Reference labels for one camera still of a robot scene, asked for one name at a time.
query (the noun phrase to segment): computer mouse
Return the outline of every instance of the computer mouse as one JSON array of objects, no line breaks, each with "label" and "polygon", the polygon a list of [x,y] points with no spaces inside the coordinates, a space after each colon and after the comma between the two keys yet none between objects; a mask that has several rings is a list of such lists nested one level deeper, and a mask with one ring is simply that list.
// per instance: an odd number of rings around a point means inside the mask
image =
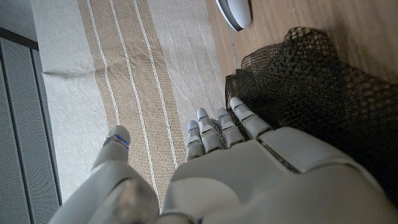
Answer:
[{"label": "computer mouse", "polygon": [[248,0],[216,0],[228,24],[236,31],[246,28],[251,22]]}]

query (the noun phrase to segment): gray panel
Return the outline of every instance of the gray panel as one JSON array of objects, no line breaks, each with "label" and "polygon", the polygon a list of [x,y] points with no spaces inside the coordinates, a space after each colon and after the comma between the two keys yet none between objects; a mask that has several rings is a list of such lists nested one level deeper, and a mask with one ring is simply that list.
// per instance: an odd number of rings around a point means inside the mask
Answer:
[{"label": "gray panel", "polygon": [[55,183],[57,185],[57,190],[58,190],[58,200],[59,200],[60,204],[62,204],[61,190],[60,190],[60,184],[59,184],[59,178],[58,178],[57,160],[55,157],[54,140],[52,137],[49,104],[47,103],[47,94],[45,91],[44,79],[43,79],[43,75],[42,75],[42,72],[43,72],[42,62],[40,61],[39,52],[37,50],[31,50],[31,51],[32,51],[32,60],[33,60],[34,70],[35,70],[35,75],[36,75],[36,80],[37,80],[37,89],[39,90],[39,97],[40,97],[40,102],[42,105],[44,126],[45,126],[45,130],[47,132],[47,141],[49,143],[50,156],[52,158],[52,167],[53,167],[53,171],[54,171],[54,175],[55,175]]},{"label": "gray panel", "polygon": [[30,223],[1,64],[0,121],[0,223]]},{"label": "gray panel", "polygon": [[0,27],[37,42],[30,0],[0,1]]},{"label": "gray panel", "polygon": [[4,39],[1,45],[32,218],[48,223],[59,201],[30,50]]}]

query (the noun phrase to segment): black mesh net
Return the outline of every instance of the black mesh net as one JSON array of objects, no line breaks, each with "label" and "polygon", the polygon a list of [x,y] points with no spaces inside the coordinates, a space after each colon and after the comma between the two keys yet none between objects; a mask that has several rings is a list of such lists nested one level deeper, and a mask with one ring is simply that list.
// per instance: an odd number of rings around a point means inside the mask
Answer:
[{"label": "black mesh net", "polygon": [[274,128],[297,128],[349,154],[398,204],[398,85],[341,62],[324,32],[292,28],[283,43],[246,56],[226,77],[225,95],[235,121],[228,102],[237,96]]}]

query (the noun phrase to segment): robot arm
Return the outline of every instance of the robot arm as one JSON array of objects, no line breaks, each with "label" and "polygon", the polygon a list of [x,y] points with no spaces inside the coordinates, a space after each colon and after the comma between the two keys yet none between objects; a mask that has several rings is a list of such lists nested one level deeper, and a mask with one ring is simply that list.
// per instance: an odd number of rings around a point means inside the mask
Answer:
[{"label": "robot arm", "polygon": [[108,134],[90,177],[51,223],[391,223],[398,213],[374,177],[333,146],[293,128],[272,129],[238,98],[218,111],[226,149],[203,108],[188,125],[187,163],[163,212],[127,165],[129,135]]}]

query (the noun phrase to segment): wooden table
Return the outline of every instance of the wooden table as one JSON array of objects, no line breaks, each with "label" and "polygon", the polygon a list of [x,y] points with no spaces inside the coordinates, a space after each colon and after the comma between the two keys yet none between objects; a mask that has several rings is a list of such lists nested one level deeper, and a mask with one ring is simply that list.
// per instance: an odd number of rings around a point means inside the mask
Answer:
[{"label": "wooden table", "polygon": [[307,26],[326,31],[342,61],[398,83],[398,1],[252,0],[250,4],[251,25],[229,32],[216,0],[206,0],[224,77],[235,73],[244,56],[282,42],[291,27]]}]

